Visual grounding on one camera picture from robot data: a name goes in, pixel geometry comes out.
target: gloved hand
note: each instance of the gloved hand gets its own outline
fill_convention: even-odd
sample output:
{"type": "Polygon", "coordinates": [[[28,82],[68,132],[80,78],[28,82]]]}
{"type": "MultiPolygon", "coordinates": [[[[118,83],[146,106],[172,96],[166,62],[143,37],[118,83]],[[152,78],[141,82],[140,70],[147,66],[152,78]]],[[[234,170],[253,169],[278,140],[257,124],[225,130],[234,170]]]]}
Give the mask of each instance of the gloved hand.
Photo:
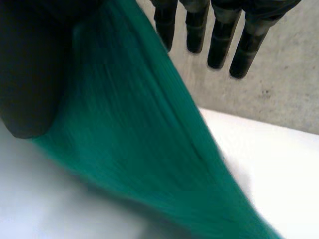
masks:
{"type": "Polygon", "coordinates": [[[63,94],[71,27],[101,0],[0,1],[0,117],[18,138],[44,134],[63,94]]]}
{"type": "MultiPolygon", "coordinates": [[[[151,0],[156,7],[156,29],[168,51],[172,48],[177,0],[151,0]]],[[[211,0],[215,25],[211,37],[207,64],[221,69],[243,9],[246,24],[238,44],[230,74],[243,78],[262,44],[269,28],[301,0],[211,0]]],[[[187,48],[200,53],[205,36],[210,0],[180,0],[187,10],[187,48]]]]}

